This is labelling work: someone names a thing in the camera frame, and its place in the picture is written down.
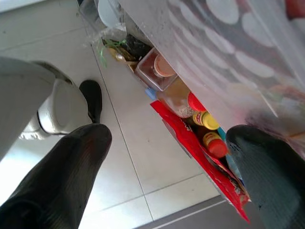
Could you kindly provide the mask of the teal packet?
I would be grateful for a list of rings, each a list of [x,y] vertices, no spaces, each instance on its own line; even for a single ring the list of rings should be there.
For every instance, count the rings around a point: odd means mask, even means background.
[[[219,134],[219,136],[221,137],[221,139],[224,141],[224,143],[226,144],[226,141],[225,141],[225,136],[226,136],[226,132],[221,128],[219,127],[217,129],[217,132]],[[230,170],[232,171],[232,173],[242,182],[243,184],[243,179],[242,179],[242,176],[240,174],[240,171],[236,165],[236,163],[233,161],[233,158],[232,156],[228,153],[226,156],[226,161],[227,161],[227,164],[228,164],[228,167],[230,168]]]

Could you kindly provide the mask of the clear square container orange lid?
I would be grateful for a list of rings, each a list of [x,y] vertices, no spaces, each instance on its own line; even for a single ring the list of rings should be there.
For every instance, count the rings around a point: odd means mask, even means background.
[[[175,73],[170,77],[164,77],[155,70],[155,59],[159,52],[152,48],[138,63],[135,74],[147,86],[156,91],[166,90],[172,84],[178,75]]]

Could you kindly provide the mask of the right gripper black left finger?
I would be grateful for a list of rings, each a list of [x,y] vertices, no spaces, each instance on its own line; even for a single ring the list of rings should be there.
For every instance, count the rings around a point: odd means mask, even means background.
[[[61,138],[0,206],[0,229],[78,229],[111,143],[103,124]]]

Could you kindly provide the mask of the sauce bottle orange cap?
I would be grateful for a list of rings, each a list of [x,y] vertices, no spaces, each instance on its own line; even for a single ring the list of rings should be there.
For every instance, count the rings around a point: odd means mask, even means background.
[[[215,158],[223,158],[228,153],[226,144],[215,132],[206,133],[203,136],[203,144],[209,153]]]

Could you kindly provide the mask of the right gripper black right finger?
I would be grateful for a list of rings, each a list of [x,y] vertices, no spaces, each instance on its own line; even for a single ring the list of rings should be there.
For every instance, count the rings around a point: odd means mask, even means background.
[[[305,161],[285,141],[249,125],[226,143],[266,229],[305,229]]]

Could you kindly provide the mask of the white robot leg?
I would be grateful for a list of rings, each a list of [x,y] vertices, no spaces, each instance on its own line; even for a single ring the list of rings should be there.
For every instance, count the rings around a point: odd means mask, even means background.
[[[91,123],[83,93],[65,73],[0,56],[0,161],[18,138],[43,140]]]

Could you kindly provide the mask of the sauce bottle yellow cap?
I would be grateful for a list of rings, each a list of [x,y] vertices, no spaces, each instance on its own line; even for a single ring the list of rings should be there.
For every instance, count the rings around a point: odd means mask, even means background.
[[[204,111],[204,112],[196,111],[193,114],[192,118],[193,118],[193,122],[196,125],[204,126],[205,128],[207,128],[209,130],[217,130],[220,127],[219,123],[207,111]]]

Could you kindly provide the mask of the clear bag green tie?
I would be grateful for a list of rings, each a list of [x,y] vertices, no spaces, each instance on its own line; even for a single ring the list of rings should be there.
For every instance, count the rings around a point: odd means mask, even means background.
[[[126,23],[107,27],[96,35],[96,49],[101,64],[106,67],[105,52],[125,65],[136,66],[153,48],[147,36],[136,25]]]

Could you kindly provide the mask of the small blue clip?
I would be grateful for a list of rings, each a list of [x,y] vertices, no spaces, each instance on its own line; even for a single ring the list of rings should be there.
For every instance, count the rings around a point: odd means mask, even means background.
[[[151,100],[157,100],[156,91],[153,88],[146,88],[145,93],[149,96]]]

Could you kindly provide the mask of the clear bottle red cap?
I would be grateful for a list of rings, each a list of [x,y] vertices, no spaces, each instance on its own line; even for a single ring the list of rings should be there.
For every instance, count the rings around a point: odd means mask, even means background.
[[[156,95],[163,105],[180,118],[188,118],[196,111],[203,112],[206,110],[179,77],[164,91],[158,91]]]

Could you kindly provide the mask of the white round cup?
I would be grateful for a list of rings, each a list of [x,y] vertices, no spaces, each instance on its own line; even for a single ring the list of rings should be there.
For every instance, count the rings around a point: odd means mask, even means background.
[[[98,14],[106,27],[120,23],[119,3],[117,0],[99,0]]]

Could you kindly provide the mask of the red foil packet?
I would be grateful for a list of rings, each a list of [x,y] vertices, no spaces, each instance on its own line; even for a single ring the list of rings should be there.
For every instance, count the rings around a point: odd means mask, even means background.
[[[244,205],[248,202],[249,197],[232,172],[223,163],[212,157],[210,152],[200,144],[195,133],[180,117],[168,110],[160,101],[152,102],[151,107],[162,118],[164,125],[182,149],[200,165],[220,194],[246,222],[250,222],[244,211]]]

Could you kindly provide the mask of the translucent fridge door shelf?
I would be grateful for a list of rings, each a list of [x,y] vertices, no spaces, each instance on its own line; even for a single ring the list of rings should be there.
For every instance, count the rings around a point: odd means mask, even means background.
[[[221,126],[305,142],[305,0],[119,0]]]

